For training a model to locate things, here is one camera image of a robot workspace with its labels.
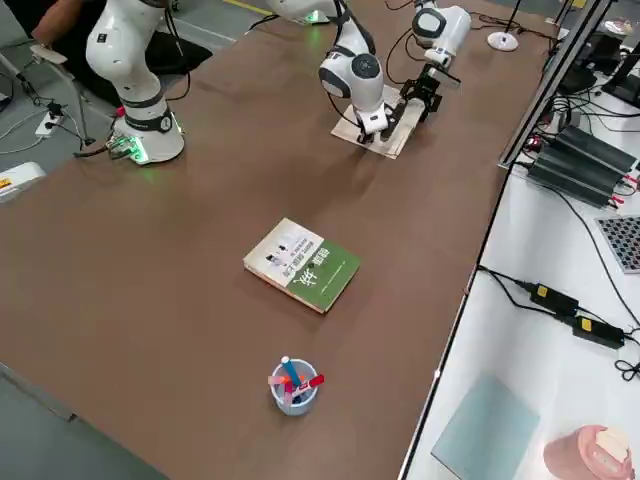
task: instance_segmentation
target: power adapter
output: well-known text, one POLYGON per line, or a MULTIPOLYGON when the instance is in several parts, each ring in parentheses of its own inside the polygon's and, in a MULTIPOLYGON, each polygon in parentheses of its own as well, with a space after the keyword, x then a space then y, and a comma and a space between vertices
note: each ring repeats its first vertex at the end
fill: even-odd
POLYGON ((577 316, 573 320, 573 334, 576 337, 613 348, 614 350, 624 346, 624 332, 622 329, 582 316, 577 316))
POLYGON ((575 298, 560 293, 541 283, 530 285, 532 285, 533 288, 527 288, 527 291, 531 294, 529 299, 536 305, 540 305, 564 317, 574 317, 578 312, 580 302, 575 298))

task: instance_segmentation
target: marker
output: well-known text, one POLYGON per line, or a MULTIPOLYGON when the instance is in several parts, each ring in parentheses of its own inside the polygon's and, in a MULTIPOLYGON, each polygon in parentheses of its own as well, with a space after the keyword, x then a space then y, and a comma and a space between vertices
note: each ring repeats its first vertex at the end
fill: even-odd
POLYGON ((318 385, 322 385, 323 383, 324 375, 318 375, 317 377, 312 378, 310 381, 304 382, 302 385, 296 388, 291 395, 293 398, 299 397, 303 393, 308 392, 312 388, 316 388, 318 385))
POLYGON ((282 357, 282 360, 280 360, 280 362, 282 363, 282 367, 291 377, 291 381, 293 382, 293 385, 296 388, 299 387, 302 382, 300 381, 300 378, 296 373, 296 369, 293 367, 293 363, 291 363, 291 359, 289 359, 289 357, 287 356, 284 356, 282 357))
POLYGON ((283 383, 286 383, 286 381, 287 377, 267 377, 267 384, 269 385, 282 385, 283 383))
MULTIPOLYGON (((304 375, 300 375, 300 381, 304 382, 304 375)), ((284 377, 272 377, 272 376, 269 376, 269 377, 267 377, 267 384, 268 385, 282 385, 283 383, 291 383, 291 378, 289 378, 288 376, 284 376, 284 377)))
POLYGON ((294 390, 294 386, 292 383, 287 383, 284 386, 284 404, 285 406, 289 407, 291 406, 291 403, 293 403, 293 390, 294 390))

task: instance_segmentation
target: black device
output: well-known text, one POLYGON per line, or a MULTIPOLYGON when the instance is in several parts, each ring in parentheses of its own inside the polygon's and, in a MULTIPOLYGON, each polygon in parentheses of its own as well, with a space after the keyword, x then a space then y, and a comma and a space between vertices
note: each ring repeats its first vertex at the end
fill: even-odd
POLYGON ((628 153, 569 125, 542 148, 528 175, 602 208, 634 163, 628 153))
POLYGON ((631 74, 638 63, 638 57, 640 57, 640 42, 626 56, 611 80, 602 86, 602 91, 640 108, 640 77, 631 74))
POLYGON ((620 64, 622 38, 609 32, 595 32, 578 55, 576 63, 588 70, 612 75, 620 64))
POLYGON ((536 305, 551 310, 561 317, 573 317, 580 302, 551 287, 538 283, 530 292, 529 299, 536 305))
POLYGON ((573 334, 576 337, 613 348, 614 350, 624 346, 624 332, 622 329, 582 316, 575 317, 573 334))
POLYGON ((580 92, 597 81, 593 72, 611 75, 620 64, 620 37, 608 32, 595 32, 567 70, 558 90, 565 94, 580 92))

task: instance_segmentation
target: brown table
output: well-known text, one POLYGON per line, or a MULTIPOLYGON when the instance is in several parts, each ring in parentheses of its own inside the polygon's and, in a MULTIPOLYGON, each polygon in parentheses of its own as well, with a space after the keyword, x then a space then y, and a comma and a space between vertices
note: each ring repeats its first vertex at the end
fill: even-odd
MULTIPOLYGON (((413 16, 351 3, 382 54, 413 16)), ((471 32, 462 88, 391 161, 329 134, 334 32, 279 20, 204 64, 181 159, 71 161, 0 210, 0 362, 173 479, 395 478, 547 49, 471 32), (326 316, 242 268, 283 216, 362 258, 326 316), (269 397, 283 354, 326 375, 306 417, 269 397)), ((420 69, 402 45, 390 63, 420 69)))

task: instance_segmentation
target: white desk surface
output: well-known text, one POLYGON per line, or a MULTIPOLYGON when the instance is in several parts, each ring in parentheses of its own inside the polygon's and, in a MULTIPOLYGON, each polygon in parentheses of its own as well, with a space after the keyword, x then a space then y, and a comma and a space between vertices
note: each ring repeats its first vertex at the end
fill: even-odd
MULTIPOLYGON (((638 111, 606 94, 592 99, 617 112, 638 111)), ((639 118, 604 120, 611 128, 640 130, 639 118)), ((640 158, 640 133, 612 133, 595 117, 591 121, 596 136, 640 158)), ((587 221, 623 297, 640 316, 640 275, 621 272, 594 222, 615 213, 570 201, 587 221)), ((640 214, 640 194, 628 199, 620 214, 640 214)), ((481 264, 564 291, 625 330, 633 324, 582 224, 555 193, 526 181, 523 170, 509 177, 481 264)), ((517 301, 529 304, 526 293, 505 284, 517 301)), ((431 449, 481 372, 497 376, 540 415, 516 479, 555 478, 545 467, 544 446, 587 424, 624 431, 638 468, 640 380, 623 381, 613 365, 618 359, 636 364, 640 347, 627 344, 614 351, 578 339, 570 327, 550 317, 513 307, 499 285, 478 272, 424 428, 415 440, 415 454, 408 458, 407 480, 455 478, 431 456, 431 449)))

